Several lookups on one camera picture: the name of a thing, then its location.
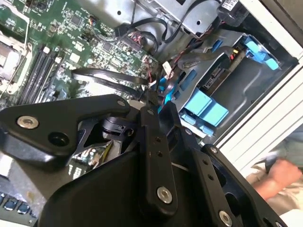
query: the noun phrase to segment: person's hand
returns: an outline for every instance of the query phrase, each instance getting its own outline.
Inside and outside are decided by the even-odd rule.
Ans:
[[[298,181],[302,176],[301,170],[291,162],[278,159],[271,167],[268,179],[274,181],[280,189]]]

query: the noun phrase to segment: green circuit board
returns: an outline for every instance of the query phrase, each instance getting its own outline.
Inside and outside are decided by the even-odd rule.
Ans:
[[[116,43],[91,38],[96,34],[111,36],[113,29],[98,19],[92,24],[91,18],[96,17],[74,0],[10,0],[10,3],[30,19],[28,42],[33,46],[33,55],[39,44],[45,44],[63,59],[53,87],[68,94],[67,98],[74,98],[81,92],[74,89],[85,90],[86,83],[79,84],[69,79],[70,70],[74,68],[100,68],[147,78],[148,71],[158,65],[129,37]],[[0,30],[3,33],[23,42],[26,26],[26,22],[9,8],[0,6]],[[136,88],[133,84],[124,84]]]

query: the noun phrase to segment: black mounting arm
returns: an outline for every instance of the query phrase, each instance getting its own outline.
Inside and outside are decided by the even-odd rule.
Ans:
[[[121,155],[57,190],[38,227],[286,227],[212,145],[200,148],[175,105],[137,110],[116,95],[0,112],[1,151],[45,171],[110,140]]]

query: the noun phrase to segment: metal panel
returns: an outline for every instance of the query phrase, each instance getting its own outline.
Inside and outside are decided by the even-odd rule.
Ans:
[[[303,59],[218,147],[242,172],[303,123]]]
[[[303,45],[302,0],[262,0],[283,27]]]
[[[293,57],[300,59],[303,48],[259,0],[240,0],[240,2]]]
[[[116,27],[123,23],[131,23],[134,9],[134,0],[77,0],[79,4],[96,17],[100,18],[106,25]],[[147,6],[138,2],[135,11],[134,21],[139,21],[151,17],[160,17],[165,19],[169,25],[172,21],[163,16],[162,12],[156,11],[152,6]],[[172,34],[174,27],[168,30],[167,37]],[[188,35],[186,33],[179,33],[176,39],[170,44],[161,42],[161,36],[165,27],[159,23],[148,23],[140,26],[140,30],[149,31],[155,35],[160,43],[159,51],[155,57],[158,60],[164,61],[168,56],[173,56],[181,52],[188,44]]]
[[[281,70],[271,70],[247,58],[242,60],[212,95],[229,114],[216,128],[214,136],[204,139],[204,143],[219,143],[294,68],[295,62],[284,54],[279,55],[279,59],[284,59]]]
[[[177,0],[145,0],[148,7],[167,12],[169,17],[178,22],[185,16],[188,8],[195,0],[185,0],[180,4]],[[206,1],[195,7],[184,20],[183,26],[193,34],[204,33],[217,17],[216,9],[219,3]]]
[[[231,32],[227,30],[220,30],[218,33],[214,34],[212,37],[207,39],[205,43],[202,45],[202,49],[210,49],[213,44],[217,40],[223,41],[221,46],[234,46],[244,35],[244,33],[240,32]],[[180,93],[180,96],[174,101],[177,106],[177,110],[180,111],[188,100],[191,98],[195,88],[198,83],[204,77],[204,75],[209,71],[209,69],[216,63],[216,61],[222,56],[220,55],[215,60],[205,61],[203,64],[198,64],[197,66],[191,68],[190,70],[186,70],[186,76],[182,79],[182,81],[176,87],[176,91]],[[187,76],[190,74],[192,70],[195,70],[199,74],[191,81],[191,83],[183,90],[181,85],[186,80]]]

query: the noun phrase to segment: person's arm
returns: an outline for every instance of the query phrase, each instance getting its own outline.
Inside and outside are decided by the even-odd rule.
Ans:
[[[253,188],[264,200],[268,200],[285,187],[298,181],[301,176],[301,170],[294,164],[287,160],[278,159],[271,167],[269,174],[260,182],[255,183]]]

